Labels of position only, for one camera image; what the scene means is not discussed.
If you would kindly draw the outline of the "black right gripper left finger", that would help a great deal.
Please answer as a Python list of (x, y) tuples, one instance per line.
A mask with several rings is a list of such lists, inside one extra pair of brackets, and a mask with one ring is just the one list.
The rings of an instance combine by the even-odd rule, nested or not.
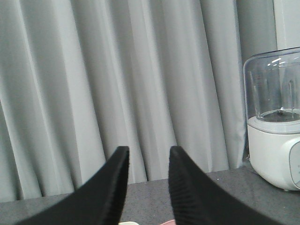
[(124, 208), (129, 147), (119, 146), (84, 185), (21, 225), (117, 225)]

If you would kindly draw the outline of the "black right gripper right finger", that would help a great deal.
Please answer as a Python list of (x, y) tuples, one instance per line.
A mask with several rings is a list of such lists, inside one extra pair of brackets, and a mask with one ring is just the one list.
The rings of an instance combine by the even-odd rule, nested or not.
[(169, 195), (178, 225), (284, 225), (215, 183), (181, 146), (169, 154)]

